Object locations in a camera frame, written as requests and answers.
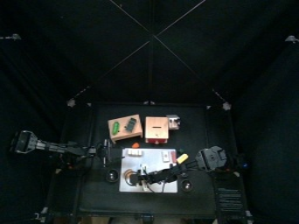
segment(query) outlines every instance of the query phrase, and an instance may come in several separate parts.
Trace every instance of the black wall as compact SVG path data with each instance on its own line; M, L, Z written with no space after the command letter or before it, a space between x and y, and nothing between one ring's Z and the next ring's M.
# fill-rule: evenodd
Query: black wall
M246 154L246 195L272 223L299 221L299 45L289 44L232 109L238 149Z
M8 153L14 132L30 130L38 138L57 142L66 108L66 102L26 51L13 41L0 41L1 223L24 223L41 211L52 176L49 155Z

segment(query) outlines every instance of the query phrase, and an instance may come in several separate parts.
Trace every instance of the green toy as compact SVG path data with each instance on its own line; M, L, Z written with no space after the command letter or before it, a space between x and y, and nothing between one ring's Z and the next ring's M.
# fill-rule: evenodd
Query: green toy
M113 123L113 129L112 129L112 135L114 136L117 134L118 131L118 122Z

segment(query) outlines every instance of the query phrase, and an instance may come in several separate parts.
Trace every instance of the metal bracket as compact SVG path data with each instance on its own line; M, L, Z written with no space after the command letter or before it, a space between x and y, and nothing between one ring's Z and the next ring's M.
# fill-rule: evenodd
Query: metal bracket
M68 101L66 101L66 105L68 105L68 107L74 107L74 105L76 105L76 101L74 101L74 99L72 98L72 99L69 99Z
M221 104L221 107L222 107L224 110L230 110L230 104L228 102L224 102Z
M142 224L153 224L154 217L149 213L141 214Z
M45 222L45 215L44 215L44 213L34 213L34 218L33 218L33 220L36 220L36 221L40 221L40 223L44 223Z
M153 101L144 101L144 105L154 105Z
M13 41L16 41L17 39L21 39L21 37L20 37L20 35L17 33L14 33L9 37L0 37L0 39L12 39Z
M291 41L295 44L295 41L299 42L299 39L292 35L292 36L288 36L284 41Z

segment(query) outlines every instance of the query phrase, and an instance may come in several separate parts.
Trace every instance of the black table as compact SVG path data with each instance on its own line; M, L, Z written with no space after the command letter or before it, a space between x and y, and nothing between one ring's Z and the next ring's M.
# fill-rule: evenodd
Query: black table
M129 148L134 142L140 143L141 148L182 150L189 156L186 162L193 160L198 150L214 145L230 155L237 153L229 112L221 106L106 103L78 105L69 109L61 142L73 141L85 146L101 143L108 138L108 120L134 114L140 115L142 127L146 116L177 115L181 118L181 127L178 130L169 130L166 144L145 143L145 139L138 136L117 141L110 150L112 158L120 157L121 149ZM118 182L108 183L105 180L108 169L114 168L120 171L120 161L109 168L102 167L97 158L92 163L86 161L84 165L85 171L62 171L53 175L49 197L52 216L149 215L213 219L221 214L217 212L220 210L217 189L221 185L216 181L217 177L204 171L188 173L186 179L193 184L190 192L181 190L181 178L177 180L177 193L120 192ZM233 189L242 192L241 178L229 175L225 180L228 179L234 179L225 181L225 184L233 183L228 187L234 187ZM244 197L240 198L241 204L245 204ZM244 209L245 206L237 212L242 220Z

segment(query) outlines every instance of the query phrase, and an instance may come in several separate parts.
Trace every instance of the black curtain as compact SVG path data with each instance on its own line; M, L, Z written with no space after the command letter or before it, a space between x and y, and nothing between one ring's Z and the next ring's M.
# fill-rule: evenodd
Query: black curtain
M299 44L287 44L233 106L237 146L245 152L246 199L256 218L299 221Z
M212 89L233 102L299 22L296 0L9 0L1 6L64 97L90 87L82 102L221 103Z
M9 33L0 21L1 34ZM52 177L49 154L8 152L18 130L58 141L66 102L17 41L0 39L0 222L38 213Z

